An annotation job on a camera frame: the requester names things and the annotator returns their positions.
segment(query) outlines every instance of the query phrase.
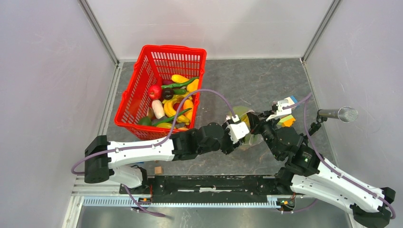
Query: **white radish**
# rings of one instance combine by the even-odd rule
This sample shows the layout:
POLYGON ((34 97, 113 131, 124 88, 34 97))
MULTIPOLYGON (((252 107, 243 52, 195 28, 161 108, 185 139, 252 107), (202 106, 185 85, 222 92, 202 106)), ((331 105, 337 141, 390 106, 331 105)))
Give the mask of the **white radish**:
POLYGON ((151 103, 151 107, 153 108, 154 115, 157 119, 161 119, 165 116, 165 112, 163 111, 163 104, 159 100, 153 100, 151 103))

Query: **white wall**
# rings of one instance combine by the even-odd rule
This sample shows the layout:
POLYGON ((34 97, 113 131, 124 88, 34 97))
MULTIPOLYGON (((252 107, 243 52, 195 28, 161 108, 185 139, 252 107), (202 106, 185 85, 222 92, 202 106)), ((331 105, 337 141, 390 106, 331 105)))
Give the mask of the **white wall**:
POLYGON ((403 2, 342 1, 307 60, 322 108, 350 105, 354 123, 327 121, 329 140, 342 169, 363 181, 396 190, 403 222, 403 2))
POLYGON ((88 0, 119 59, 146 44, 207 58, 301 57, 332 0, 88 0))
POLYGON ((0 227, 57 228, 114 65, 75 0, 2 1, 0 21, 0 227))

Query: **small brown cube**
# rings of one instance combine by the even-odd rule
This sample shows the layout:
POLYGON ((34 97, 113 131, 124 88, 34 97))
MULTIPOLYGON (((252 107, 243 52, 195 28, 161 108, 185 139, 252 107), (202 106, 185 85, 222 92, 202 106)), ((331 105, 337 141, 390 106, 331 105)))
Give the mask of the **small brown cube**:
POLYGON ((163 174, 163 168, 161 166, 157 166, 154 168, 154 173, 156 175, 162 175, 163 174))

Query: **robotic arm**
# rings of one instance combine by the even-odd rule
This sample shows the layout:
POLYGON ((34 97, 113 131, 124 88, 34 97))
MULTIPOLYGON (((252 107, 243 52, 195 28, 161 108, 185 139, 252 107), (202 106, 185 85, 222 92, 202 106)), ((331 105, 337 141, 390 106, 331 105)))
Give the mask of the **robotic arm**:
MULTIPOLYGON (((200 129, 172 134, 169 140, 158 146, 154 145, 164 138, 142 142, 108 142, 105 135, 98 136, 86 149, 86 156, 104 150, 114 152, 85 161, 85 182, 100 183, 109 179, 129 188, 136 188, 147 181, 147 173, 142 168, 130 167, 128 164, 190 160, 200 154, 218 150, 229 154, 244 142, 248 133, 261 134, 277 160, 287 159, 285 167, 275 175, 276 187, 281 193, 300 193, 333 204, 353 214, 357 222, 368 228, 383 228, 389 224, 391 213, 378 198, 390 204, 394 200, 395 191, 388 187, 376 188, 357 180, 320 155, 324 162, 341 174, 337 175, 308 146, 306 135, 298 134, 293 127, 277 129, 278 119, 291 114, 291 109, 284 109, 287 106, 288 101, 282 100, 275 102, 271 111, 247 113, 250 131, 238 116, 228 117, 223 125, 210 123, 200 129), (130 149, 133 146, 144 148, 130 149), (362 188, 375 193, 376 197, 362 188)), ((315 133, 325 120, 318 115, 317 123, 311 124, 309 134, 315 133)))

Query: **gray floor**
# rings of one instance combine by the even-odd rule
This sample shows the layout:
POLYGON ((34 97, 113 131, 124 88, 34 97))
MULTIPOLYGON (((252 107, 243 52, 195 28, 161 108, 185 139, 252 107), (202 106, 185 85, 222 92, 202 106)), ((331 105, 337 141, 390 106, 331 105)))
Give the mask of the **gray floor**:
MULTIPOLYGON (((297 199, 297 208, 312 199, 297 199)), ((308 211, 281 215, 275 209, 153 208, 166 214, 157 218, 129 208, 83 207, 78 228, 348 228, 350 222, 339 208, 318 202, 308 211)))
MULTIPOLYGON (((114 123, 114 115, 120 104, 122 92, 130 81, 134 63, 124 63, 113 105, 107 135, 110 141, 129 142, 138 139, 125 128, 114 123)), ((207 60, 203 88, 222 93, 233 106, 242 105, 255 111, 269 110, 274 100, 293 95, 297 100, 311 92, 307 76, 299 59, 235 59, 207 60)), ((308 104, 307 124, 315 120, 317 107, 313 99, 308 104)), ((210 122, 223 123, 228 108, 211 93, 202 93, 195 127, 210 122)), ((303 132, 303 107, 293 111, 294 127, 303 132)), ((334 161, 329 142, 323 129, 314 135, 319 152, 334 161)), ((189 161, 149 161, 142 166, 149 175, 154 167, 162 166, 165 175, 213 175, 213 174, 275 174, 283 165, 273 158, 262 142, 246 151, 236 150, 229 155, 211 152, 189 161)))

